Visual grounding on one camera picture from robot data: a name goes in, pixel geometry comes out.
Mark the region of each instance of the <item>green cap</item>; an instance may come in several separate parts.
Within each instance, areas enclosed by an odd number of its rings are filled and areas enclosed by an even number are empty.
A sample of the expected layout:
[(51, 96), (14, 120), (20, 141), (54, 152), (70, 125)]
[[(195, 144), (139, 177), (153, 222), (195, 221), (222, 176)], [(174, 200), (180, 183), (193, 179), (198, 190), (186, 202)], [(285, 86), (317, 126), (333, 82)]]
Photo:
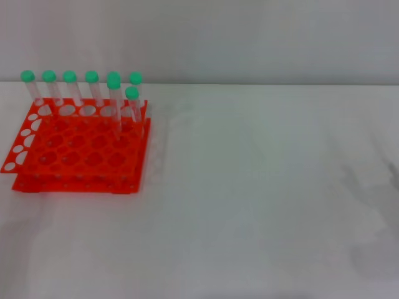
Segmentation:
[(76, 73), (73, 70), (67, 70), (64, 72), (64, 81), (67, 83), (75, 83), (77, 81)]
[(53, 70), (45, 70), (42, 75), (43, 81), (51, 83), (57, 80), (57, 75)]
[(21, 80), (25, 83), (35, 80), (35, 74), (31, 70), (25, 70), (21, 73)]
[(118, 72), (110, 72), (107, 77), (107, 85), (109, 89), (120, 88), (120, 76)]
[(141, 73), (131, 73), (129, 76), (129, 81), (133, 85), (139, 85), (143, 83), (143, 76)]
[(97, 83), (99, 81), (99, 75), (95, 70), (89, 70), (85, 78), (87, 83)]
[(138, 96), (140, 94), (136, 87), (131, 86), (131, 87), (126, 88), (125, 95), (128, 98), (128, 100), (136, 100), (136, 99), (138, 99)]

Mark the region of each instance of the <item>test tube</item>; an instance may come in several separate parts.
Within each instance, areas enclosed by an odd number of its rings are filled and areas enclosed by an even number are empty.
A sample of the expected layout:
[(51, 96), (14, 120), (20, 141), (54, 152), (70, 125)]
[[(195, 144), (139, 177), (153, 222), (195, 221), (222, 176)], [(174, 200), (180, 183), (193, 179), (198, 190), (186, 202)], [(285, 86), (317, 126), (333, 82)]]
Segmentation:
[(25, 82), (26, 88), (31, 94), (32, 100), (36, 106), (43, 105), (43, 98), (40, 96), (39, 89), (35, 82), (35, 74), (31, 70), (25, 70), (21, 73), (21, 80)]
[(49, 89), (49, 93), (54, 101), (54, 104), (56, 106), (62, 106), (64, 104), (64, 100), (61, 97), (61, 93), (56, 82), (57, 75), (52, 70), (45, 70), (43, 72), (42, 78), (47, 84), (47, 88)]
[(94, 70), (89, 70), (86, 73), (86, 82), (89, 84), (90, 91), (92, 92), (92, 96), (97, 104), (97, 107), (104, 106), (104, 100), (101, 96), (100, 84), (99, 84), (99, 75)]
[[(143, 76), (141, 75), (141, 73), (138, 73), (138, 72), (131, 73), (129, 76), (129, 81), (131, 84), (133, 84), (135, 87), (137, 87), (138, 93), (139, 93), (139, 95), (141, 95), (142, 94), (142, 83), (143, 83)], [(138, 104), (138, 107), (140, 108), (141, 105), (144, 104), (144, 101), (142, 101), (142, 103), (140, 104), (140, 97), (139, 97), (137, 99), (137, 104)]]
[(121, 107), (123, 103), (122, 91), (120, 89), (120, 76), (117, 72), (110, 72), (107, 77), (107, 86), (110, 90), (110, 104), (116, 109), (114, 121), (117, 123), (117, 132), (122, 130)]
[(82, 106), (82, 94), (80, 93), (79, 86), (77, 86), (76, 73), (73, 70), (67, 70), (64, 72), (64, 81), (67, 84), (69, 93), (74, 100), (75, 106)]
[(134, 122), (139, 123), (142, 120), (142, 113), (140, 111), (140, 104), (138, 102), (139, 92), (134, 86), (128, 87), (125, 90), (126, 97), (129, 105), (132, 108), (132, 119)]

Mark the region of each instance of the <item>white tabletop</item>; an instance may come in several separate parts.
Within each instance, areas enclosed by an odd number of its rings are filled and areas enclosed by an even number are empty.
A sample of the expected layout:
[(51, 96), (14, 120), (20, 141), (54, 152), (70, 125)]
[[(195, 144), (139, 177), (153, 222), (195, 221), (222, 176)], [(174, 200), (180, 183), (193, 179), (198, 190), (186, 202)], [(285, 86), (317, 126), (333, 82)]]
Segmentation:
[[(144, 95), (139, 194), (23, 194), (0, 176), (1, 298), (398, 298), (399, 87)], [(0, 83), (3, 159), (29, 105)]]

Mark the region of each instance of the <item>red plastic rack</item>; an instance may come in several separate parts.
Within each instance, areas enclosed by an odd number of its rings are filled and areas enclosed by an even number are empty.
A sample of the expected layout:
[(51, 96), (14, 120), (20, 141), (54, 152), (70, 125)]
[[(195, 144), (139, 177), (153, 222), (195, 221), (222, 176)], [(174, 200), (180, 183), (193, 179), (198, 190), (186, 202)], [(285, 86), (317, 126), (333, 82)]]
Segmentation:
[(102, 107), (91, 98), (81, 107), (71, 98), (61, 107), (51, 98), (43, 100), (41, 106), (32, 104), (1, 168), (17, 173), (13, 190), (138, 192), (151, 126), (148, 101), (141, 108), (142, 122), (135, 123), (125, 100), (116, 137), (109, 100)]

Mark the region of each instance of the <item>gray wall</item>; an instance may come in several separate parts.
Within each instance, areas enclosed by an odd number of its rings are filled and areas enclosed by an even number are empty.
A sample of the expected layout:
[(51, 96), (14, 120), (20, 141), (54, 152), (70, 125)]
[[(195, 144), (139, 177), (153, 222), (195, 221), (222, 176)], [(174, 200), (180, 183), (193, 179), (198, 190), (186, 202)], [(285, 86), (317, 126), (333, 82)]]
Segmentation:
[(0, 80), (399, 83), (398, 0), (2, 0)]

